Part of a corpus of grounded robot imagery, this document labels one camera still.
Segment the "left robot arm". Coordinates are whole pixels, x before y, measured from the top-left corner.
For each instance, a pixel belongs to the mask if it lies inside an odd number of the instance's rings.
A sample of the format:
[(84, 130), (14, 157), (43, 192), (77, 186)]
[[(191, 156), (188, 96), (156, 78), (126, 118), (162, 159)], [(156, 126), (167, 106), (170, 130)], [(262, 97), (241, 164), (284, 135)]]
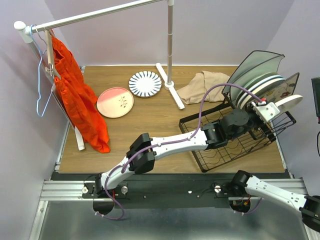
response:
[(119, 164), (98, 174), (93, 186), (85, 184), (82, 193), (105, 198), (131, 175), (150, 172), (155, 161), (161, 158), (182, 152), (224, 147), (229, 141), (270, 122), (275, 116), (276, 113), (267, 105), (256, 106), (252, 110), (235, 108), (222, 119), (198, 125), (196, 130), (184, 134), (150, 137), (148, 133), (143, 133), (130, 146)]

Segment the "pink and cream plate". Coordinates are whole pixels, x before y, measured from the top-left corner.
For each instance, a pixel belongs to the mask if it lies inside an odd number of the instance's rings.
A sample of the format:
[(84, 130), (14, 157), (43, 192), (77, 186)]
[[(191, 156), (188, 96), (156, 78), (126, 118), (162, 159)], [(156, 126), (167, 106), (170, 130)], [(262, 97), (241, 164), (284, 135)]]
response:
[(96, 107), (107, 118), (120, 118), (126, 115), (134, 105), (134, 96), (123, 87), (112, 87), (100, 94)]

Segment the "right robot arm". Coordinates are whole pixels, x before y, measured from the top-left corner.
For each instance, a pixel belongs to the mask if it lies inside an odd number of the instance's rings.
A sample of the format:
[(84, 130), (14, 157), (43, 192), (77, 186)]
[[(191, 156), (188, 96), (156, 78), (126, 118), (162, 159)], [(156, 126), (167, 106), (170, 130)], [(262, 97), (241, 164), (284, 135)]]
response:
[[(294, 94), (277, 102), (267, 102), (262, 98), (261, 103), (252, 102), (250, 105), (260, 119), (268, 123), (295, 107), (302, 99), (303, 96)], [(302, 222), (307, 227), (316, 232), (320, 231), (320, 197), (318, 195), (310, 196), (290, 192), (243, 170), (239, 170), (234, 175), (229, 186), (230, 191), (236, 196), (249, 194), (292, 210), (301, 215)]]

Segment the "blue striped white plate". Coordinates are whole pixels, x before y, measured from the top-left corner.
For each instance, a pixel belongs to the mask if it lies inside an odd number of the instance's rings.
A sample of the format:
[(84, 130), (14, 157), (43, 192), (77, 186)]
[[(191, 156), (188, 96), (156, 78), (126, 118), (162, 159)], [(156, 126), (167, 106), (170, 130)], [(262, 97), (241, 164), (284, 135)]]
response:
[(140, 98), (150, 98), (161, 90), (162, 80), (155, 72), (139, 71), (131, 76), (128, 87), (133, 95)]

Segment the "cream round plate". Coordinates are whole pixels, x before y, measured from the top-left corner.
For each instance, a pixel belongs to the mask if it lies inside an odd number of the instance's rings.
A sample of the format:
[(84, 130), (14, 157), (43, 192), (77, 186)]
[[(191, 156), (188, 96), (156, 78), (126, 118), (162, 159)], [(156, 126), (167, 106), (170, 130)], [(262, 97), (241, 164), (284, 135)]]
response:
[(277, 101), (275, 105), (280, 110), (280, 112), (287, 112), (297, 104), (299, 104), (303, 100), (303, 98), (304, 97), (302, 95), (294, 94)]

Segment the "square leaf pattern plate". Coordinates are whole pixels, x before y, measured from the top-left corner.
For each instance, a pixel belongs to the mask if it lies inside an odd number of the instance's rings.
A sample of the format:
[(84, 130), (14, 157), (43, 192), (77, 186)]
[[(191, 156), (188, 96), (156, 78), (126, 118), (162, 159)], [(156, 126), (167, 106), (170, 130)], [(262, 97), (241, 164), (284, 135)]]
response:
[(299, 80), (300, 73), (297, 72), (294, 75), (288, 77), (281, 84), (278, 84), (272, 90), (268, 91), (263, 97), (267, 102), (278, 102), (285, 97), (291, 96), (296, 88), (297, 82)]

